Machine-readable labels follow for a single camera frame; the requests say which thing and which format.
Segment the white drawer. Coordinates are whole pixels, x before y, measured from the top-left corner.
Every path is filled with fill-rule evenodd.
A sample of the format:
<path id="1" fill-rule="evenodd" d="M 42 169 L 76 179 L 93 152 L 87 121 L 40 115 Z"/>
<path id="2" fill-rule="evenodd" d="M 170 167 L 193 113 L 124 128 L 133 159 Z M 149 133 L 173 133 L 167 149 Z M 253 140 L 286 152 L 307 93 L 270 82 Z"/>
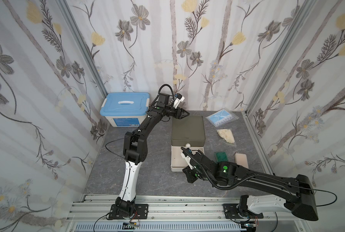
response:
<path id="1" fill-rule="evenodd" d="M 188 166 L 186 160 L 181 156 L 181 146 L 171 146 L 171 171 L 182 172 Z"/>

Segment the olive green drawer cabinet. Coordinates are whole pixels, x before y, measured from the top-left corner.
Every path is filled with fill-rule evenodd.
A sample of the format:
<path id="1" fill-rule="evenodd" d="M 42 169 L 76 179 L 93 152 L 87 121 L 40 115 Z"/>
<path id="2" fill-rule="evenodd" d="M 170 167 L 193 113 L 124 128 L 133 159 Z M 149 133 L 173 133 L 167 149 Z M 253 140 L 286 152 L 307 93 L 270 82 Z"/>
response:
<path id="1" fill-rule="evenodd" d="M 171 145 L 184 147 L 204 147 L 206 141 L 203 116 L 187 116 L 172 120 Z"/>

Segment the green scouring sponge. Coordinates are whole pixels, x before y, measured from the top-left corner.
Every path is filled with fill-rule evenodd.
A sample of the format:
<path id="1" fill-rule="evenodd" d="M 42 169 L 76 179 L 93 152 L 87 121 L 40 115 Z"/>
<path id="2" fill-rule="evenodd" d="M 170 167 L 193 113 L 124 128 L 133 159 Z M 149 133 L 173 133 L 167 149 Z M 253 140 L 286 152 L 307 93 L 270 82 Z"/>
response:
<path id="1" fill-rule="evenodd" d="M 228 161 L 228 157 L 225 152 L 216 152 L 215 158 L 216 158 L 216 162 Z"/>

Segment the beige pink sponge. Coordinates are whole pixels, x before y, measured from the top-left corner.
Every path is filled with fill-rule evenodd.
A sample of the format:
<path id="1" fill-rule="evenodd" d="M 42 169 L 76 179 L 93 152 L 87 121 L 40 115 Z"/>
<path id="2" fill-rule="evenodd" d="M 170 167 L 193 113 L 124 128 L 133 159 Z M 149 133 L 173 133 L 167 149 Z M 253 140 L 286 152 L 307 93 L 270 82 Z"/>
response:
<path id="1" fill-rule="evenodd" d="M 234 155 L 235 163 L 245 168 L 249 168 L 248 159 L 246 154 L 236 153 Z"/>

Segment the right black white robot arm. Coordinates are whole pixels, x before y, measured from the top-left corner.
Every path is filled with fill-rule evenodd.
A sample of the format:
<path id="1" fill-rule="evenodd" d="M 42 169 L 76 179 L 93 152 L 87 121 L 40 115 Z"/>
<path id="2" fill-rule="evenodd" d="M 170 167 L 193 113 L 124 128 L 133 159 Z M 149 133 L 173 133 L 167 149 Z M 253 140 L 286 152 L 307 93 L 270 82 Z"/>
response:
<path id="1" fill-rule="evenodd" d="M 307 176 L 278 177 L 253 171 L 234 162 L 214 162 L 198 150 L 181 150 L 181 156 L 188 164 L 183 173 L 189 183 L 201 179 L 224 191 L 238 186 L 257 189 L 284 199 L 283 208 L 298 218 L 309 221 L 319 219 L 313 185 Z"/>

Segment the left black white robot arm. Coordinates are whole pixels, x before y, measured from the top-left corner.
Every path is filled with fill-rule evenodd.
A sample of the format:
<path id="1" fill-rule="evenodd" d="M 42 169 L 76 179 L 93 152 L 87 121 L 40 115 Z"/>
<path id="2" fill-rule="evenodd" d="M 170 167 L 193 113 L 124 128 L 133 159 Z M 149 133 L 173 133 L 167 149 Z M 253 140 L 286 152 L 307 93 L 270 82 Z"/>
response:
<path id="1" fill-rule="evenodd" d="M 115 207 L 125 217 L 131 217 L 135 212 L 136 184 L 139 170 L 148 154 L 147 138 L 154 127 L 164 117 L 183 119 L 190 114 L 179 105 L 184 101 L 180 93 L 169 95 L 160 93 L 146 111 L 146 118 L 132 132 L 127 132 L 124 138 L 123 155 L 126 160 L 126 170 L 123 186 L 116 198 Z"/>

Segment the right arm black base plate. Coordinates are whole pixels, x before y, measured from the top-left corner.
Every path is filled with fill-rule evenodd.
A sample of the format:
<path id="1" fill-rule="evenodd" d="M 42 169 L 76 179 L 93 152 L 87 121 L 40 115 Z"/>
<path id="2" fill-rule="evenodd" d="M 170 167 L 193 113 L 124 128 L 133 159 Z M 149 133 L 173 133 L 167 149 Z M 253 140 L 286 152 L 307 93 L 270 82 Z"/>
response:
<path id="1" fill-rule="evenodd" d="M 263 219 L 263 213 L 255 214 L 248 210 L 246 206 L 239 206 L 239 204 L 223 204 L 223 211 L 226 219 Z"/>

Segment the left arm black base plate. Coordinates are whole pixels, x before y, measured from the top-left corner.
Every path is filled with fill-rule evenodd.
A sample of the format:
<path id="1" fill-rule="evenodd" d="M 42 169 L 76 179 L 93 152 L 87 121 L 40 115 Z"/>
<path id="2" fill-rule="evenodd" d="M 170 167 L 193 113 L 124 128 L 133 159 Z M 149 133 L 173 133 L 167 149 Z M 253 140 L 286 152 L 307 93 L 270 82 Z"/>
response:
<path id="1" fill-rule="evenodd" d="M 106 216 L 106 219 L 147 219 L 148 210 L 148 204 L 136 204 L 130 206 L 117 206 L 116 204 L 113 204 L 109 214 Z"/>

